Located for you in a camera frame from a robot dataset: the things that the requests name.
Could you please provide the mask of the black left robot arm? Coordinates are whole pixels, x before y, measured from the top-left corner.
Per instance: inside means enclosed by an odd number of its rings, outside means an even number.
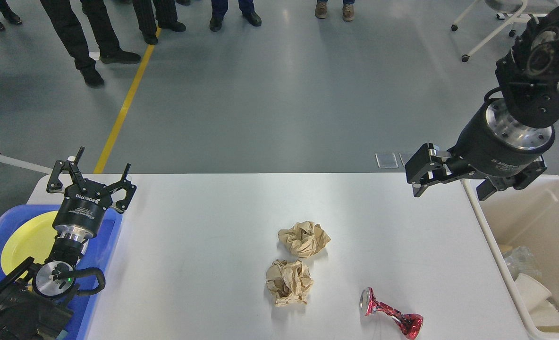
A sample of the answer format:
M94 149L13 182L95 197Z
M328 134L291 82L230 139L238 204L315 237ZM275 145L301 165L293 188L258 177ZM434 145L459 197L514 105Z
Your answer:
M57 161L46 191L61 192L51 252L42 264L27 257L0 281L0 340L55 340L74 312L75 297L98 294L106 286L98 267L77 268L86 243L96 237L108 210L127 210L136 186L128 180L130 164L115 183L105 185L83 177L78 162L84 152Z

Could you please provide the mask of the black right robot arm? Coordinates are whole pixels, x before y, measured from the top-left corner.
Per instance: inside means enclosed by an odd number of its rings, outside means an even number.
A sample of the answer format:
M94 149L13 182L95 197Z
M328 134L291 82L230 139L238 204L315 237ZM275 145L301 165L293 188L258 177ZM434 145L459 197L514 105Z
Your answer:
M498 60L498 87L446 152L423 144L405 164L414 196L439 183L479 179L479 200L509 187L521 190L546 170L559 120L559 6L532 18Z

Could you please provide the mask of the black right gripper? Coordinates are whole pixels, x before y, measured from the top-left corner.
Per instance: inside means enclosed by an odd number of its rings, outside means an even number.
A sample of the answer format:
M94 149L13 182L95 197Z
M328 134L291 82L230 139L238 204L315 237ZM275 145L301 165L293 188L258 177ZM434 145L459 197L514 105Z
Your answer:
M547 166L539 158L554 144L554 128L528 127L508 111L502 98L491 98L465 126L452 154L434 144L423 144L405 164L407 183L420 197L430 186L455 180L487 177L476 188L484 201L509 187L522 190Z

